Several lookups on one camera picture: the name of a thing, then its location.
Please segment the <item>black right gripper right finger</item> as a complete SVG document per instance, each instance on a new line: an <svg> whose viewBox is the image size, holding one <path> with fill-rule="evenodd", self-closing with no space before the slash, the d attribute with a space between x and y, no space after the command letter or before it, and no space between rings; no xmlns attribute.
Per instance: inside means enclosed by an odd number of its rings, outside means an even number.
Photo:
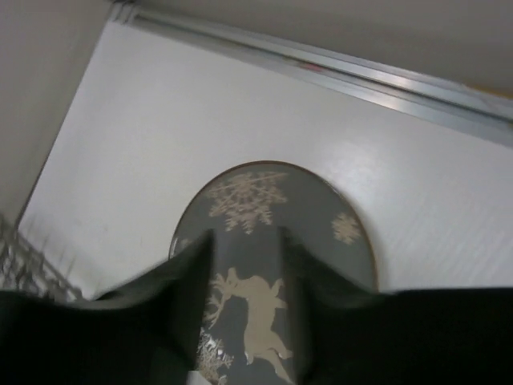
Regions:
<svg viewBox="0 0 513 385"><path fill-rule="evenodd" d="M300 384L509 384L509 288L366 290L281 230Z"/></svg>

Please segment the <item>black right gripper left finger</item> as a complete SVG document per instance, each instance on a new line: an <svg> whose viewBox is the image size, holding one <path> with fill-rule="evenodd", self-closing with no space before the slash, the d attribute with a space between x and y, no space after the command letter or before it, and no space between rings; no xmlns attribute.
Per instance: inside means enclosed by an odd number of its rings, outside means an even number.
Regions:
<svg viewBox="0 0 513 385"><path fill-rule="evenodd" d="M4 384L185 384L195 368L215 237L94 301L1 294Z"/></svg>

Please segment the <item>grey reindeer snowflake plate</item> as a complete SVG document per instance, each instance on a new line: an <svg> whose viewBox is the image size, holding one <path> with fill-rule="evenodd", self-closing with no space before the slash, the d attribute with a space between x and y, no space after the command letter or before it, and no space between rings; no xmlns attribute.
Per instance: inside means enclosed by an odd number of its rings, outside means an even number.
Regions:
<svg viewBox="0 0 513 385"><path fill-rule="evenodd" d="M351 204L326 180L278 161L238 165L209 181L184 210L169 253L212 230L212 263L197 369L212 384L293 384L293 346L281 265L281 230L334 270L378 288L370 239Z"/></svg>

